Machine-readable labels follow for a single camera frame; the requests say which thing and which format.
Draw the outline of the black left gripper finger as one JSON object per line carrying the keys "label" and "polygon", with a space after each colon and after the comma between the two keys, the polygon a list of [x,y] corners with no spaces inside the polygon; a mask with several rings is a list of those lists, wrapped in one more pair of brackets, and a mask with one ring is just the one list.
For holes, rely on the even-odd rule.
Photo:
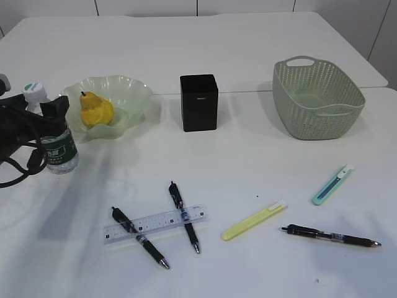
{"label": "black left gripper finger", "polygon": [[44,117],[49,119],[65,118],[69,109],[68,97],[63,95],[49,102],[40,103],[41,112]]}
{"label": "black left gripper finger", "polygon": [[25,111],[27,102],[23,94],[7,97],[0,100],[1,112],[9,109],[16,109],[17,111]]}

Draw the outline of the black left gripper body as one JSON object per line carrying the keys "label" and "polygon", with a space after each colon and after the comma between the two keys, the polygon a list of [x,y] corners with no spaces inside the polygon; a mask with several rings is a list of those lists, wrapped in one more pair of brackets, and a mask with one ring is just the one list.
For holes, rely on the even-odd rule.
{"label": "black left gripper body", "polygon": [[29,141],[57,137],[66,130],[66,116],[49,119],[29,111],[1,112],[1,162]]}

